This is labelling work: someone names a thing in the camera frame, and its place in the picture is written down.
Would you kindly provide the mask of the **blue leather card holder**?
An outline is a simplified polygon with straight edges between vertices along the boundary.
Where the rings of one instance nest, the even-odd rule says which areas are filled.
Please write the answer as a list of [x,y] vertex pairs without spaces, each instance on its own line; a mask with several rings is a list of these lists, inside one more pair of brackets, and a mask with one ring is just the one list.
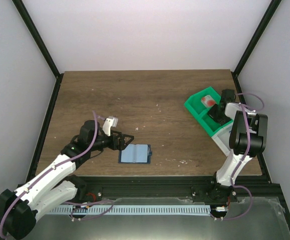
[[130,144],[119,152],[120,164],[150,164],[152,156],[151,145]]

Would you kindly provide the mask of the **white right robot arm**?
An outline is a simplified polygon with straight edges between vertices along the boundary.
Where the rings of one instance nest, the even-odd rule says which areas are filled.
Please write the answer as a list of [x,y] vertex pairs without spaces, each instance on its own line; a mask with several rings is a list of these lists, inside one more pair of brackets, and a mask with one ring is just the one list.
[[263,153],[266,147],[268,116],[236,102],[236,96],[233,89],[224,89],[220,103],[208,111],[208,115],[216,123],[233,121],[228,140],[229,155],[214,174],[213,183],[207,188],[208,198],[214,202],[230,195],[239,173],[252,158]]

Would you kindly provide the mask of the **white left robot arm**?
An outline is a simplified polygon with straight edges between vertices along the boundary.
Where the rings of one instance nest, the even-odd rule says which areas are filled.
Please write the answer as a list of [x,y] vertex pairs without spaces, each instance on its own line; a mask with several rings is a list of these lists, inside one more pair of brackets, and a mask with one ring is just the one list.
[[0,239],[27,236],[38,220],[62,203],[78,205],[89,200],[87,184],[74,175],[92,158],[92,152],[108,148],[124,150],[134,136],[115,131],[115,118],[106,118],[103,126],[87,120],[78,135],[60,151],[53,162],[29,182],[0,194]]

